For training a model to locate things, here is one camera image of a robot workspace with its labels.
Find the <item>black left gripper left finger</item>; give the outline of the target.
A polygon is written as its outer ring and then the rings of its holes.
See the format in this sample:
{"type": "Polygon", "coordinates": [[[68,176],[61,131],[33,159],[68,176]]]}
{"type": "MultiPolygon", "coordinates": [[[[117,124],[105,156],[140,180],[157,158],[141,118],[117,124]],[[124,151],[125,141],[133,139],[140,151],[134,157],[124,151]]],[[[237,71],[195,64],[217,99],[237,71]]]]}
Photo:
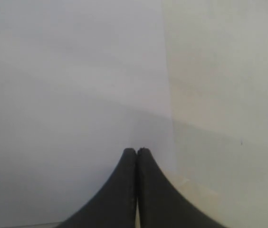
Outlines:
{"type": "Polygon", "coordinates": [[[134,149],[124,149],[113,173],[79,211],[59,228],[134,228],[136,219],[136,158],[134,149]]]}

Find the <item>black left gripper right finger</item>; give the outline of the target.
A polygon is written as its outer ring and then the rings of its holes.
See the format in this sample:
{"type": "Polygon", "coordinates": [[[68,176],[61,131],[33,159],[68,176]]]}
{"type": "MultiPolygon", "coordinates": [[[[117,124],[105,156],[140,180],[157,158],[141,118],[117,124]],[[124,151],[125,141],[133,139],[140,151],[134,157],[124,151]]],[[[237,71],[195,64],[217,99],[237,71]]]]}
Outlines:
{"type": "Polygon", "coordinates": [[[170,183],[151,151],[137,152],[137,199],[142,228],[222,228],[170,183]]]}

